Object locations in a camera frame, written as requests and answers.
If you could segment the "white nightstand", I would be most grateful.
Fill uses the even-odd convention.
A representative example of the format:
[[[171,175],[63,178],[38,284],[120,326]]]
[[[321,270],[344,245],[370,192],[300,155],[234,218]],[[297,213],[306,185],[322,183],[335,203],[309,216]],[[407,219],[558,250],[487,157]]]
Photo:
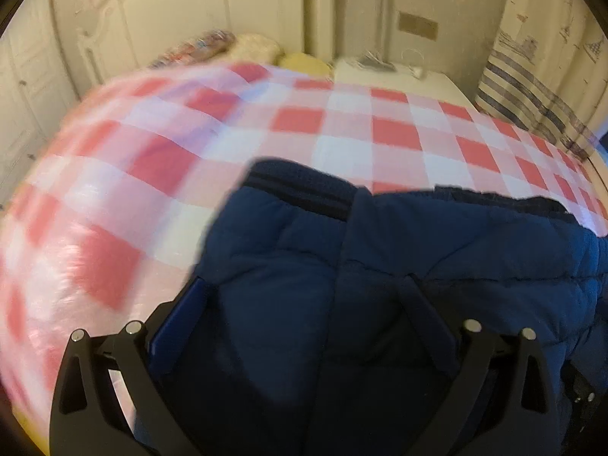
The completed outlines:
[[[340,58],[334,65],[334,80],[340,84],[380,87],[462,107],[474,107],[467,96],[445,74],[429,71],[417,78],[405,65],[397,65],[393,72],[375,71],[362,68],[353,58]]]

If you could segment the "yellow pillow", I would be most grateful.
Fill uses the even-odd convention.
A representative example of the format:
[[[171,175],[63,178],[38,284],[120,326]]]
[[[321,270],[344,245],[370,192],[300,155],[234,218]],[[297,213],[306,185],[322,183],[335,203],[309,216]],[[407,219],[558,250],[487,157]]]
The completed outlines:
[[[331,79],[333,77],[333,69],[328,63],[302,52],[283,55],[277,61],[277,66],[316,78]]]

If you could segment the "white wardrobe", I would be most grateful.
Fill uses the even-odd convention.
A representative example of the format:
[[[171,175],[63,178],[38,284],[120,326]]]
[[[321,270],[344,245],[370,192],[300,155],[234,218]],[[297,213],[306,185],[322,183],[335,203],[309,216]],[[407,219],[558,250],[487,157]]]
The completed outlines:
[[[1,38],[1,208],[58,132],[76,96],[55,42]]]

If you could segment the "navy blue puffer jacket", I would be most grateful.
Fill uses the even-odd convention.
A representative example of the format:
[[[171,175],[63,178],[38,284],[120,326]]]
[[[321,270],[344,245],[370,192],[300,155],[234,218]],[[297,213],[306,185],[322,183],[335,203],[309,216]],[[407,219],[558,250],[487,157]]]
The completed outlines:
[[[210,295],[159,389],[202,455],[407,452],[460,373],[468,319],[531,328],[557,442],[607,451],[607,241],[556,201],[374,195],[266,158],[193,277]]]

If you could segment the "wall socket panel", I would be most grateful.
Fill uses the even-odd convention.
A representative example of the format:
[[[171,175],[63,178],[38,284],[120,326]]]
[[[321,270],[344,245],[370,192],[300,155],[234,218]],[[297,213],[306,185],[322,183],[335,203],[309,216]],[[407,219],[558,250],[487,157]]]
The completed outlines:
[[[417,14],[399,12],[398,30],[427,40],[436,41],[439,24]]]

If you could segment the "white wooden headboard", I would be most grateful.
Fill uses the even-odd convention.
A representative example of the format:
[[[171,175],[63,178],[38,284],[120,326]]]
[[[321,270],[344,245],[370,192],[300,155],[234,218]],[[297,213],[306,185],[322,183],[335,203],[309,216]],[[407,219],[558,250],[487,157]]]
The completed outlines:
[[[259,34],[292,54],[335,55],[335,0],[52,0],[77,94],[215,29]]]

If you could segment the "colourful patterned pillow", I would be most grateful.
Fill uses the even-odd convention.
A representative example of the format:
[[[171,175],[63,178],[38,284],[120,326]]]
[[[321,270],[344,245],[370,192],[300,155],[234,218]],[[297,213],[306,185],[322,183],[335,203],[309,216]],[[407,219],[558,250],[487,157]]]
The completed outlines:
[[[167,49],[149,64],[149,68],[159,69],[204,63],[227,51],[235,40],[236,36],[230,31],[212,30]]]

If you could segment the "red white checkered bed cover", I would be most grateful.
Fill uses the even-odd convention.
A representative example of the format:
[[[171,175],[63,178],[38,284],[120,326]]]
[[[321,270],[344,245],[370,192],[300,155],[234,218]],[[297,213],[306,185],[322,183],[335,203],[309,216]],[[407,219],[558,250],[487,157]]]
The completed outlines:
[[[65,116],[1,218],[1,382],[39,448],[71,331],[111,334],[172,299],[214,211],[259,157],[374,193],[548,196],[607,231],[591,170],[453,100],[258,64],[116,78]]]

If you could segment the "cream floral pillow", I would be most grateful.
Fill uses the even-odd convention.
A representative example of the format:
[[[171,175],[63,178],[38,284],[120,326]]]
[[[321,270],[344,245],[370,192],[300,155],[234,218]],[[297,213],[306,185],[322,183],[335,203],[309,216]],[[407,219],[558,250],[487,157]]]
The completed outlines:
[[[239,34],[220,59],[225,62],[252,62],[273,65],[283,55],[282,47],[273,39],[259,34]]]

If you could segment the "nautical print curtain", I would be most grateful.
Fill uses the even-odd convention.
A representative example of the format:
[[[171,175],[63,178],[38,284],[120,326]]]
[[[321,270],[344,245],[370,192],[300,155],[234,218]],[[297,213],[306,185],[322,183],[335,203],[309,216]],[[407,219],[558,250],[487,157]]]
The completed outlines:
[[[584,0],[506,0],[476,106],[587,160],[607,132],[607,36]]]

